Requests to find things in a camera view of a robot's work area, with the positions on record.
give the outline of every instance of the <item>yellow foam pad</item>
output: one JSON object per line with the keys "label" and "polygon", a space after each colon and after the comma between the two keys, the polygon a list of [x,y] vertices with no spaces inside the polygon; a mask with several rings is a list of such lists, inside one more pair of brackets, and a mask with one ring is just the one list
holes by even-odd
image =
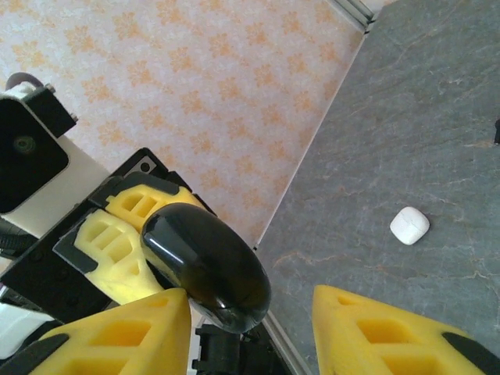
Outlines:
{"label": "yellow foam pad", "polygon": [[106,310],[49,331],[68,334],[32,375],[185,375],[191,315],[184,289]]}
{"label": "yellow foam pad", "polygon": [[158,209],[171,203],[189,203],[205,209],[203,204],[185,187],[179,187],[179,192],[170,195],[141,184],[121,191],[116,197],[107,198],[106,211],[125,220],[139,232],[146,220]]}
{"label": "yellow foam pad", "polygon": [[125,304],[162,291],[146,263],[139,233],[128,223],[98,210],[81,225],[75,247],[98,267],[85,276],[117,303]]}
{"label": "yellow foam pad", "polygon": [[325,285],[312,326],[322,375],[480,375],[442,336],[449,325]]}

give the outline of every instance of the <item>gray marble surface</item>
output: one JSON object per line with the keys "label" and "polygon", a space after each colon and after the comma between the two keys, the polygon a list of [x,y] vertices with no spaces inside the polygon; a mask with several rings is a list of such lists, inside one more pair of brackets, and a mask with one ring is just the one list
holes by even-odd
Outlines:
{"label": "gray marble surface", "polygon": [[[500,355],[500,2],[400,0],[380,15],[258,253],[311,370],[317,284],[461,327]],[[405,246],[411,205],[431,229]]]}

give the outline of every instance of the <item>yellow plastic part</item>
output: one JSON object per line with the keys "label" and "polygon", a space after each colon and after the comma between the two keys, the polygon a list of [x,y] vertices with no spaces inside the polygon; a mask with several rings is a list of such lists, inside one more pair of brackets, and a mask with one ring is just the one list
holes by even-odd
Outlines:
{"label": "yellow plastic part", "polygon": [[457,328],[316,286],[312,326],[321,375],[480,375],[442,336]]}
{"label": "yellow plastic part", "polygon": [[31,375],[185,375],[191,314],[184,289],[168,289],[45,334],[70,339]]}
{"label": "yellow plastic part", "polygon": [[116,197],[108,197],[106,211],[125,220],[141,232],[146,220],[158,209],[171,203],[189,203],[205,209],[203,204],[185,187],[179,187],[175,195],[138,185],[121,191]]}
{"label": "yellow plastic part", "polygon": [[146,263],[139,233],[115,216],[102,210],[87,216],[74,244],[98,263],[87,279],[117,303],[163,290]]}

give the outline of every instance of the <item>black computer mouse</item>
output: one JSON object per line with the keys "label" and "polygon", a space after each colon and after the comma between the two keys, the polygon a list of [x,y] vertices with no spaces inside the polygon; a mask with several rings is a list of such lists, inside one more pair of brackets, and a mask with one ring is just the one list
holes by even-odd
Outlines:
{"label": "black computer mouse", "polygon": [[166,205],[149,217],[141,240],[148,261],[218,327],[240,334],[266,315],[266,272],[241,237],[212,213],[187,203]]}

